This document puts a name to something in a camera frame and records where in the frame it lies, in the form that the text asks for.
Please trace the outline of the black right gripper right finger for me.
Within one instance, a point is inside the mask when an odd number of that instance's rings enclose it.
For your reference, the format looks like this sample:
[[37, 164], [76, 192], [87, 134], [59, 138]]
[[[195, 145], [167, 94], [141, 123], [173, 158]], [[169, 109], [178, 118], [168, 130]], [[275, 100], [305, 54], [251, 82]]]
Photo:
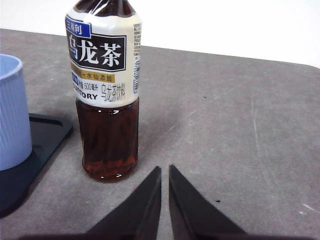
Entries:
[[169, 166], [169, 210], [175, 240], [306, 240], [305, 236], [245, 232], [209, 203], [187, 178]]

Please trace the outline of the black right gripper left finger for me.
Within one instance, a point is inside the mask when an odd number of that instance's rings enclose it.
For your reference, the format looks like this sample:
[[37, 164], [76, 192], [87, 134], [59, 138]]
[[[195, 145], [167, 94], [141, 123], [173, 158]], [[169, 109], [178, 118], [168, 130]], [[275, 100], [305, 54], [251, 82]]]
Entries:
[[161, 212], [161, 168], [156, 166], [117, 208], [86, 233], [27, 235], [26, 240], [155, 240]]

